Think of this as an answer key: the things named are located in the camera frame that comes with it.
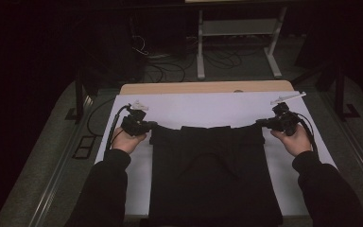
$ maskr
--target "long sleeve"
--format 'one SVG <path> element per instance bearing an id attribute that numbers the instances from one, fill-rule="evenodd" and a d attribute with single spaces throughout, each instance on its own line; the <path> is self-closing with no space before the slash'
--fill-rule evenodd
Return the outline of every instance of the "long sleeve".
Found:
<path id="1" fill-rule="evenodd" d="M 65 226 L 122 226 L 125 215 L 129 155 L 106 150 L 104 160 L 95 164 L 81 190 Z"/>
<path id="2" fill-rule="evenodd" d="M 293 167 L 300 173 L 299 186 L 314 227 L 363 227 L 361 203 L 336 168 L 322 164 L 312 151 L 298 155 Z"/>

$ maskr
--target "floor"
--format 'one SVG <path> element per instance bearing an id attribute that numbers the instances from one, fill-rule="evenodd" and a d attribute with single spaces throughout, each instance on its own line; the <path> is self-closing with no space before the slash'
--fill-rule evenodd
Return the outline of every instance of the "floor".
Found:
<path id="1" fill-rule="evenodd" d="M 306 71 L 294 66 L 303 41 L 304 37 L 281 37 L 278 42 L 274 56 L 283 79 L 292 80 Z M 198 81 L 194 48 L 196 40 L 189 38 L 188 43 L 190 52 L 186 58 L 150 53 L 145 76 L 140 82 Z M 266 43 L 267 37 L 206 40 L 206 81 L 274 79 L 262 50 Z M 345 103 L 354 104 L 361 117 L 341 122 L 332 108 L 334 87 L 328 92 L 318 92 L 314 87 L 317 78 L 314 76 L 303 81 L 295 90 L 308 93 L 303 100 L 340 173 L 363 203 L 361 89 L 346 79 Z M 86 98 L 85 115 L 75 124 L 74 120 L 65 120 L 69 110 L 75 107 L 74 84 L 64 90 L 0 213 L 0 226 L 63 225 L 77 201 L 89 168 L 94 164 L 100 137 L 118 92 L 105 89 L 97 96 Z M 87 143 L 91 149 L 80 149 L 82 143 Z M 85 159 L 75 159 L 74 155 Z M 126 226 L 137 226 L 136 218 L 128 218 Z M 311 220 L 308 217 L 288 217 L 283 226 L 311 226 Z"/>

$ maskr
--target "black garment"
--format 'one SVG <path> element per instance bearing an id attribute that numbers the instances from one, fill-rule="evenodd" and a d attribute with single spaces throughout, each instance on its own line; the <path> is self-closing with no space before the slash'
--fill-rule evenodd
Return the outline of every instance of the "black garment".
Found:
<path id="1" fill-rule="evenodd" d="M 282 224 L 264 142 L 257 125 L 153 129 L 149 224 Z"/>
<path id="2" fill-rule="evenodd" d="M 65 226 L 122 226 L 129 163 L 126 152 L 106 150 L 104 160 L 91 169 Z M 299 185 L 314 227 L 363 227 L 358 197 L 334 167 L 322 164 L 312 152 L 297 156 L 293 166 L 300 173 Z"/>

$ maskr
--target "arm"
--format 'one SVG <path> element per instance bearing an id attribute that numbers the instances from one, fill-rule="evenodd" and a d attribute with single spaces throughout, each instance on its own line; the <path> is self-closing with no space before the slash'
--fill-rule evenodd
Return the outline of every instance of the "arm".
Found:
<path id="1" fill-rule="evenodd" d="M 91 169 L 65 226 L 123 225 L 128 185 L 125 169 L 129 154 L 146 136 L 131 137 L 119 128 L 113 138 L 112 149 L 106 150 L 103 161 Z"/>
<path id="2" fill-rule="evenodd" d="M 363 226 L 363 208 L 357 195 L 336 168 L 322 164 L 311 151 L 303 127 L 299 125 L 292 136 L 271 133 L 296 157 L 293 167 L 300 174 L 299 186 L 314 226 Z"/>

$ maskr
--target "person's left hand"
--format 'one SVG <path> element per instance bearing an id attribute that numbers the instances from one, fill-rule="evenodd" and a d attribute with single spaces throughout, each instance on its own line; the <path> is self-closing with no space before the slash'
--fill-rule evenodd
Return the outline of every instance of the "person's left hand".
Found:
<path id="1" fill-rule="evenodd" d="M 125 131 L 123 131 L 122 128 L 117 128 L 113 132 L 113 142 L 111 145 L 112 149 L 121 149 L 125 151 L 127 154 L 131 154 L 137 145 L 145 140 L 147 137 L 146 134 L 137 135 L 137 136 L 131 136 L 127 134 Z"/>

